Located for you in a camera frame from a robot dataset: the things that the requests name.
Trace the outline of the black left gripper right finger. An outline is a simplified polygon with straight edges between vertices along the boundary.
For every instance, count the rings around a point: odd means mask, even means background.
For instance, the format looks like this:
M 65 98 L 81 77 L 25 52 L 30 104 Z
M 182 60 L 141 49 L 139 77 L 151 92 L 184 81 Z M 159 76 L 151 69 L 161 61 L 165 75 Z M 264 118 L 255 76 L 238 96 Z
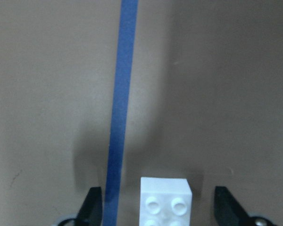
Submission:
M 214 191 L 214 216 L 219 226 L 246 226 L 250 217 L 225 186 Z

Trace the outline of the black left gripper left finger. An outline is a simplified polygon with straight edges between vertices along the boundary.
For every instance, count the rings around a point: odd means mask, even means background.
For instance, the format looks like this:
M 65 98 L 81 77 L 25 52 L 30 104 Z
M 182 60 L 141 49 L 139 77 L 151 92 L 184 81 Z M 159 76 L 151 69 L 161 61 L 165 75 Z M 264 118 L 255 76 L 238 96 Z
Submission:
M 100 226 L 102 222 L 102 190 L 91 187 L 75 218 L 75 226 Z

